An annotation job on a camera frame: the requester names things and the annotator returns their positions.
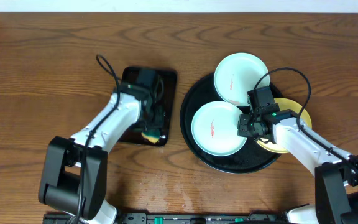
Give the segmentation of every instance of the brown wood grain tabletop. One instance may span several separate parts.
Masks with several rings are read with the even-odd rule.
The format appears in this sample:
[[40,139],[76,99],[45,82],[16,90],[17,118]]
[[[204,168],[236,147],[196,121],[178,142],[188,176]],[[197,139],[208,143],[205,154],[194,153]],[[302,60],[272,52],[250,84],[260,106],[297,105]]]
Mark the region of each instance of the brown wood grain tabletop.
[[[301,70],[312,86],[313,129],[358,154],[358,14],[0,13],[0,223],[41,223],[53,212],[37,197],[48,143],[87,125],[114,88],[98,53],[120,76],[131,65],[178,72],[167,145],[118,143],[108,158],[109,203],[219,214],[314,203],[314,177],[291,154],[235,175],[208,167],[186,145],[185,94],[235,52],[258,56],[269,70]],[[284,97],[305,101],[301,77],[270,78]]]

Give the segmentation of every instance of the white background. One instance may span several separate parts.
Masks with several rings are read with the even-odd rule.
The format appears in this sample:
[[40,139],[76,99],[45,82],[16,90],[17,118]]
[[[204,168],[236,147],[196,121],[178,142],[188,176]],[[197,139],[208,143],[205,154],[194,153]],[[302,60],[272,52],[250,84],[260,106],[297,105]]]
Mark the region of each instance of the white background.
[[358,12],[358,0],[0,0],[0,12]]

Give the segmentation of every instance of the round black plate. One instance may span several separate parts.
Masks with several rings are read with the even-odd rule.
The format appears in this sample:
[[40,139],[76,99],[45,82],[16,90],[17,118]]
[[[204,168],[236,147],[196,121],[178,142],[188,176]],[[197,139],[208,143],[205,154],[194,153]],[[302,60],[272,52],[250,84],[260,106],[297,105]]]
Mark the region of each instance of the round black plate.
[[[191,134],[191,121],[194,114],[203,105],[212,101],[222,101],[214,87],[213,73],[198,80],[186,94],[180,109],[180,128],[190,150],[207,165],[228,173],[246,174],[266,168],[280,154],[261,148],[254,140],[247,139],[246,144],[230,156],[213,156],[197,146]],[[282,97],[277,88],[270,83],[273,96]],[[239,107],[243,113],[249,114],[250,107]]]

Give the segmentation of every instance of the white plate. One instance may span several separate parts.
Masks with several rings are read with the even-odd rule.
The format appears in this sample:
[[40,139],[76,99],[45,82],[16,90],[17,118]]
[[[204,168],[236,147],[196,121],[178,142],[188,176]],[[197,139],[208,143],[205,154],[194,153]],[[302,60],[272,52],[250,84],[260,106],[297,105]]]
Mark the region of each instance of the white plate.
[[191,121],[191,133],[197,145],[214,156],[228,156],[246,143],[237,135],[237,123],[242,114],[236,106],[215,101],[202,106]]
[[[218,95],[236,106],[249,106],[247,92],[254,89],[258,80],[268,72],[266,65],[252,54],[236,53],[224,58],[216,67],[214,84]],[[258,87],[268,86],[270,76]]]

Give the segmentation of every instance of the yellow plate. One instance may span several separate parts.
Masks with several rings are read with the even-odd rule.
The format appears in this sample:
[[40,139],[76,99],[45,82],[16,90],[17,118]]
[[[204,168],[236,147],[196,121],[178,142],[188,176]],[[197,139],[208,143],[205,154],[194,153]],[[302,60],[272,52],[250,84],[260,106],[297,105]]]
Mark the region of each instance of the yellow plate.
[[[302,106],[293,101],[293,100],[289,100],[286,98],[275,98],[274,101],[276,103],[278,103],[278,106],[280,107],[280,111],[281,110],[286,110],[286,109],[291,109],[296,113],[299,113],[299,111],[301,110]],[[305,121],[306,125],[311,128],[311,119],[309,116],[309,113],[306,110],[303,110],[301,118]],[[262,148],[269,150],[270,152],[276,152],[276,153],[288,153],[288,151],[286,149],[284,149],[283,147],[277,145],[277,144],[273,144],[271,142],[269,143],[263,143],[262,141],[257,141],[257,143],[262,146]]]

